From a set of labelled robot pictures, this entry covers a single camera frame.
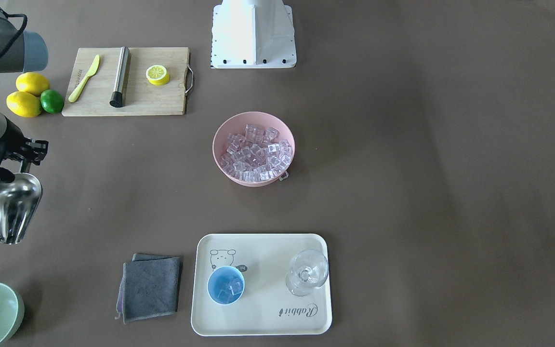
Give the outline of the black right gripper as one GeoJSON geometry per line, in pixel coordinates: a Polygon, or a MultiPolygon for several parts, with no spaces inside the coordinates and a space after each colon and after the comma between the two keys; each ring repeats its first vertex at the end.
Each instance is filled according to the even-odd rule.
{"type": "MultiPolygon", "coordinates": [[[[3,160],[14,160],[40,165],[48,154],[49,141],[27,138],[20,128],[8,128],[0,138],[0,165],[3,160]]],[[[0,166],[0,183],[13,182],[14,174],[0,166]]]]}

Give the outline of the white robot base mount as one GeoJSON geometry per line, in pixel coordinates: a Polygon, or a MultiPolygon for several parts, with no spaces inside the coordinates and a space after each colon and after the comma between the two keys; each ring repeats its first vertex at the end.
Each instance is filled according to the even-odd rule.
{"type": "Polygon", "coordinates": [[[223,0],[213,8],[214,69],[293,68],[293,13],[281,0],[223,0]]]}

